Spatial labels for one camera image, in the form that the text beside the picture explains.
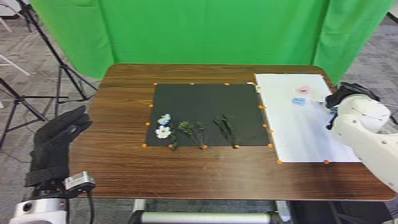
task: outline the small plant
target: small plant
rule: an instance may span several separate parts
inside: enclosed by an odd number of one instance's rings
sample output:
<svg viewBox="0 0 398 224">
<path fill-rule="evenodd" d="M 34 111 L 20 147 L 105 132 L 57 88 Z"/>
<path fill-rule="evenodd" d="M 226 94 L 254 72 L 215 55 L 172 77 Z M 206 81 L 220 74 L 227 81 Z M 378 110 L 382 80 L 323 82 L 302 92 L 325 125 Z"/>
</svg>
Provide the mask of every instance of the small plant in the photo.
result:
<svg viewBox="0 0 398 224">
<path fill-rule="evenodd" d="M 204 130 L 206 126 L 203 122 L 195 122 L 192 124 L 188 121 L 179 122 L 178 130 L 188 135 L 190 139 L 194 140 L 199 149 L 206 149 L 204 145 Z"/>
<path fill-rule="evenodd" d="M 215 117 L 213 118 L 213 123 L 220 129 L 220 133 L 222 133 L 222 136 L 233 146 L 233 148 L 240 148 L 238 144 L 236 144 L 236 136 L 235 136 L 235 130 L 233 130 L 233 125 L 231 125 L 231 122 L 229 122 L 229 118 L 226 116 L 226 114 L 222 114 L 220 117 Z"/>
</svg>

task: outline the green screen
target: green screen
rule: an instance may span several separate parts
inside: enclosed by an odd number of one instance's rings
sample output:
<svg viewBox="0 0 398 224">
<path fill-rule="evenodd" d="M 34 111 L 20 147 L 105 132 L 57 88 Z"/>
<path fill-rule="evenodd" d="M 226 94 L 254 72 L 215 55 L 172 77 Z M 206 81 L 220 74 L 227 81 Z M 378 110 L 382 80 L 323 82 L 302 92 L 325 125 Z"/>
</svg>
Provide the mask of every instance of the green screen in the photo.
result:
<svg viewBox="0 0 398 224">
<path fill-rule="evenodd" d="M 114 63 L 300 64 L 338 82 L 393 0 L 32 0 L 80 73 Z"/>
</svg>

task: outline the gray floor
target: gray floor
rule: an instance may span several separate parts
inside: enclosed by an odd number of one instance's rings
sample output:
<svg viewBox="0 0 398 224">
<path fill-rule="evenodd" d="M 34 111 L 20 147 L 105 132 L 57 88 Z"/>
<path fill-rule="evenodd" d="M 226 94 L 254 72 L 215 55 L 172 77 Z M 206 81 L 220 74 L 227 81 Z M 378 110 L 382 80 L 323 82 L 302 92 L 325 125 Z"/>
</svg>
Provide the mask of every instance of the gray floor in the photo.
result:
<svg viewBox="0 0 398 224">
<path fill-rule="evenodd" d="M 52 95 L 55 93 L 57 63 L 50 51 L 37 33 L 28 33 L 27 31 L 23 20 L 7 22 L 14 33 L 7 33 L 0 26 L 0 54 L 9 56 L 9 59 L 28 70 L 32 76 L 27 77 L 12 68 L 0 67 L 0 77 L 5 78 L 18 92 L 25 95 Z M 370 87 L 382 96 L 382 101 L 398 104 L 398 24 L 387 18 L 346 72 L 345 81 L 357 82 Z M 62 84 L 62 94 L 78 97 L 68 80 Z M 2 93 L 0 100 L 5 102 L 5 109 L 0 109 L 0 121 L 4 124 L 9 115 L 11 99 Z M 32 104 L 39 109 L 46 106 L 43 100 L 34 100 Z M 78 105 L 78 103 L 66 104 L 62 111 L 68 111 Z M 25 113 L 25 110 L 18 110 L 16 123 L 30 118 L 32 116 Z M 37 130 L 39 126 L 41 124 L 37 123 L 9 134 L 4 153 L 0 153 L 0 224 L 7 223 L 14 204 L 20 202 L 25 194 L 23 176 L 30 161 L 32 131 Z M 389 208 L 391 211 L 398 211 L 396 202 L 389 203 Z M 274 203 L 268 201 L 149 201 L 151 211 L 265 212 L 272 209 Z M 85 200 L 75 200 L 73 210 L 73 223 L 87 223 L 89 208 Z M 96 223 L 126 223 L 130 211 L 131 200 L 96 200 Z"/>
</svg>

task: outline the metal pole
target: metal pole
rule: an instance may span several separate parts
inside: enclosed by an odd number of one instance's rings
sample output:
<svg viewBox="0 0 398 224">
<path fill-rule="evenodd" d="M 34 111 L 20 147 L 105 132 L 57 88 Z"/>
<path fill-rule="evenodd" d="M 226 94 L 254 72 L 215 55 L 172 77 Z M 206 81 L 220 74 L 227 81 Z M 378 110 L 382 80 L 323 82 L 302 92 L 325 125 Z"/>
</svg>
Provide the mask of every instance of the metal pole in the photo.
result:
<svg viewBox="0 0 398 224">
<path fill-rule="evenodd" d="M 133 200 L 133 212 L 139 210 L 146 210 L 146 199 Z"/>
<path fill-rule="evenodd" d="M 272 224 L 272 215 L 267 213 L 190 213 L 190 212 L 144 212 L 144 223 L 174 224 Z"/>
</svg>

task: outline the light stand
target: light stand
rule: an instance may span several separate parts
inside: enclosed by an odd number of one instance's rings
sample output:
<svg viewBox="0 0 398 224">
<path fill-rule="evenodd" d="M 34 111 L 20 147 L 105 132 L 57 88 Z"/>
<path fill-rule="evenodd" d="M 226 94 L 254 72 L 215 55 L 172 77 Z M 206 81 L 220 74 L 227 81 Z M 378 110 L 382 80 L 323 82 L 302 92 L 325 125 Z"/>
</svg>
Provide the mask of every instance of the light stand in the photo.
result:
<svg viewBox="0 0 398 224">
<path fill-rule="evenodd" d="M 68 64 L 64 63 L 64 61 L 62 61 L 62 59 L 60 59 L 60 56 L 59 56 L 59 53 L 57 53 L 57 51 L 55 51 L 52 42 L 50 42 L 50 40 L 48 40 L 46 34 L 44 34 L 43 30 L 41 30 L 41 26 L 39 26 L 39 24 L 37 24 L 36 18 L 34 18 L 34 16 L 32 16 L 30 11 L 28 11 L 28 6 L 27 6 L 23 0 L 16 0 L 16 1 L 18 1 L 20 5 L 21 5 L 21 11 L 23 11 L 25 17 L 28 18 L 28 22 L 34 24 L 36 30 L 37 30 L 39 35 L 41 35 L 41 39 L 43 39 L 43 41 L 44 41 L 44 43 L 46 43 L 46 46 L 48 46 L 48 48 L 50 48 L 53 57 L 55 57 L 55 59 L 57 59 L 57 61 L 59 61 L 59 80 L 57 80 L 57 98 L 55 98 L 55 116 L 59 116 L 59 104 L 62 104 L 62 103 L 66 103 L 66 102 L 73 102 L 73 101 L 76 101 L 76 102 L 84 102 L 84 101 L 87 101 L 87 100 L 91 99 L 91 97 L 92 97 L 92 96 L 87 97 L 85 92 L 84 92 L 84 88 L 78 86 L 78 83 L 76 83 L 75 78 L 76 78 L 76 79 L 89 85 L 89 87 L 91 87 L 94 90 L 96 90 L 96 87 L 94 87 L 94 85 L 89 83 L 89 81 L 84 79 L 84 77 L 80 76 L 80 74 L 76 73 L 76 71 L 71 69 L 71 67 L 68 66 Z M 78 94 L 80 94 L 80 96 L 82 96 L 82 99 L 78 99 L 78 100 L 68 100 L 68 101 L 60 101 L 60 100 L 59 100 L 59 98 L 62 98 L 62 97 L 60 97 L 62 73 L 66 73 L 66 76 L 68 76 L 68 78 L 69 78 L 69 80 L 71 80 L 71 84 L 73 84 L 73 86 L 75 86 L 75 88 L 76 88 L 76 91 L 78 91 Z"/>
<path fill-rule="evenodd" d="M 14 131 L 18 128 L 21 128 L 27 125 L 30 125 L 32 123 L 36 123 L 37 121 L 46 121 L 48 120 L 46 117 L 44 117 L 44 115 L 46 115 L 46 112 L 48 112 L 48 109 L 50 109 L 52 100 L 57 99 L 57 98 L 68 98 L 68 97 L 57 97 L 57 96 L 23 96 L 23 95 L 20 95 L 2 78 L 0 78 L 0 85 L 4 86 L 4 88 L 7 90 L 7 92 L 4 91 L 5 94 L 14 98 L 12 107 L 11 107 L 11 113 L 9 113 L 9 119 L 7 119 L 5 128 L 4 128 L 4 134 L 2 134 L 2 138 L 0 138 L 0 150 L 2 150 L 7 133 L 11 131 Z M 46 105 L 46 108 L 44 108 L 43 113 L 37 111 L 37 109 L 34 108 L 34 106 L 27 102 L 27 99 L 36 99 L 36 98 L 50 99 L 50 102 L 48 102 L 48 105 Z M 12 123 L 12 118 L 14 118 L 14 113 L 16 113 L 16 107 L 18 107 L 18 105 L 23 105 L 27 107 L 30 113 L 36 116 L 36 119 L 11 128 L 11 123 Z"/>
</svg>

